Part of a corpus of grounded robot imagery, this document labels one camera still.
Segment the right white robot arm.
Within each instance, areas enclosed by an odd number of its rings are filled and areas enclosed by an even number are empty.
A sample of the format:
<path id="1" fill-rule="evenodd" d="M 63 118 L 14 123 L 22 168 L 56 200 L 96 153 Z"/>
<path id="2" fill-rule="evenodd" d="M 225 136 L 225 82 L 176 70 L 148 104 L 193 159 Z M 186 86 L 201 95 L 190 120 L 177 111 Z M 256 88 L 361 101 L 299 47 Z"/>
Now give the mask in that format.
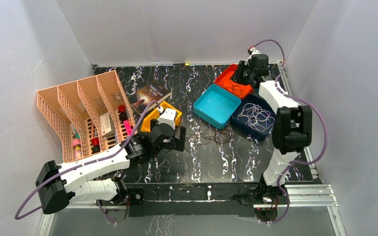
<path id="1" fill-rule="evenodd" d="M 276 114 L 272 132 L 274 151 L 269 167 L 263 173 L 266 183 L 258 189 L 258 199 L 271 203 L 277 197 L 274 186 L 284 184 L 286 171 L 302 150 L 311 144 L 313 111 L 308 105 L 300 105 L 282 89 L 280 83 L 268 78 L 266 54 L 252 53 L 247 60 L 239 62 L 235 82 L 258 89 Z"/>

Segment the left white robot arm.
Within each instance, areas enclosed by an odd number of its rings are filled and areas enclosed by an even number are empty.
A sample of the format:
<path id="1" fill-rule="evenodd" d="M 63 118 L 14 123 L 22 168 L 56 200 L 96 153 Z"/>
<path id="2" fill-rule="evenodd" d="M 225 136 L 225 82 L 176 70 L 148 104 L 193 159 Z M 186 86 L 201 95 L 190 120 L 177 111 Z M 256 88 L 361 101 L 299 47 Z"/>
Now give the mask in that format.
<path id="1" fill-rule="evenodd" d="M 130 194 L 120 180 L 96 178 L 148 162 L 164 149 L 184 151 L 186 131 L 184 126 L 172 128 L 162 123 L 151 132 L 138 133 L 91 157 L 72 163 L 45 163 L 35 181 L 40 209 L 53 214 L 75 202 L 103 200 L 123 204 Z"/>

